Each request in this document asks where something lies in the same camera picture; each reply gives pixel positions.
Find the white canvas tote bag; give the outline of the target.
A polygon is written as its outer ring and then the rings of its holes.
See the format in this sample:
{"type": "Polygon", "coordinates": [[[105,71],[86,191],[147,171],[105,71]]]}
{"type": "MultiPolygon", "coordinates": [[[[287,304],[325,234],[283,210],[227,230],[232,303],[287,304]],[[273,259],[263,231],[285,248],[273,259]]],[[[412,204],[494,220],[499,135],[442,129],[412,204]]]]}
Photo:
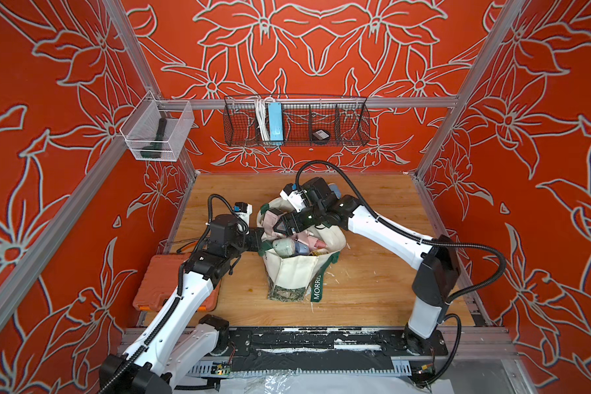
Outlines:
{"type": "Polygon", "coordinates": [[[340,252],[346,247],[346,238],[337,226],[326,228],[314,226],[293,236],[275,233],[270,228],[275,224],[280,213],[293,212],[294,208],[281,198],[270,201],[261,207],[256,224],[263,231],[263,254],[269,282],[269,300],[281,302],[299,302],[305,299],[316,279],[323,279],[325,270],[330,264],[338,262],[340,252]],[[291,238],[300,241],[310,248],[309,255],[294,255],[283,259],[272,246],[277,239],[291,238]]]}

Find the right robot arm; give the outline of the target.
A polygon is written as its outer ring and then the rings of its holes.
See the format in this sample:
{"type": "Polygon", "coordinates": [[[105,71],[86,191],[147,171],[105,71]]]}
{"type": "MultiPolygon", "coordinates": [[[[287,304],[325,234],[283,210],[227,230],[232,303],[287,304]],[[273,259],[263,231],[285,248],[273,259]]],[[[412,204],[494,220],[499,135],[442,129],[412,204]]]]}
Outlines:
{"type": "Polygon", "coordinates": [[[437,326],[448,319],[447,312],[454,300],[493,284],[505,273],[507,260],[498,250],[476,243],[455,242],[447,236],[434,238],[411,231],[376,212],[340,167],[327,161],[321,161],[320,165],[339,174],[351,188],[351,193],[337,193],[322,177],[302,182],[300,178],[304,171],[299,169],[294,182],[280,193],[293,210],[279,216],[274,230],[284,236],[293,236],[311,227],[339,227],[375,242],[415,269],[412,283],[415,303],[404,329],[410,352],[420,354],[423,351],[437,326]],[[456,251],[461,249],[476,249],[494,255],[497,257],[496,272],[482,282],[456,290],[461,274],[456,251]]]}

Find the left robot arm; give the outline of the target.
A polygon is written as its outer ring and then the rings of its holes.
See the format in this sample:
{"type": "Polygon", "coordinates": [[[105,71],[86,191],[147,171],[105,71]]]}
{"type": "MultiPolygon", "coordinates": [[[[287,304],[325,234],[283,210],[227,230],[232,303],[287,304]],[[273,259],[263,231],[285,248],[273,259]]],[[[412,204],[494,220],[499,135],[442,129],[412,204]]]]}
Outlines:
{"type": "Polygon", "coordinates": [[[256,252],[262,231],[250,225],[253,209],[237,202],[228,213],[208,211],[204,233],[180,265],[172,295],[146,330],[120,356],[110,355],[99,370],[102,393],[172,393],[211,352],[230,346],[229,323],[206,315],[188,336],[183,333],[221,280],[233,273],[247,251],[256,252]]]}

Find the blue pencil sharpener pink cap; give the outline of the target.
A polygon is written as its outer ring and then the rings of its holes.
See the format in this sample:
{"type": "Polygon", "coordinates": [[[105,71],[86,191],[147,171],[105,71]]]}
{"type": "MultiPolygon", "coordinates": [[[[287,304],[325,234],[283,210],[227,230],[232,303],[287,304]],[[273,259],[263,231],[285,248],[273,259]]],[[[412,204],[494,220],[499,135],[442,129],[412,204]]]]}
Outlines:
{"type": "Polygon", "coordinates": [[[330,190],[331,190],[331,191],[334,193],[334,195],[336,195],[336,197],[337,197],[338,199],[341,199],[341,191],[340,191],[340,189],[339,189],[339,187],[338,187],[338,185],[337,185],[337,184],[335,184],[335,183],[330,183],[330,184],[328,185],[328,187],[329,187],[329,189],[330,189],[330,190]]]}

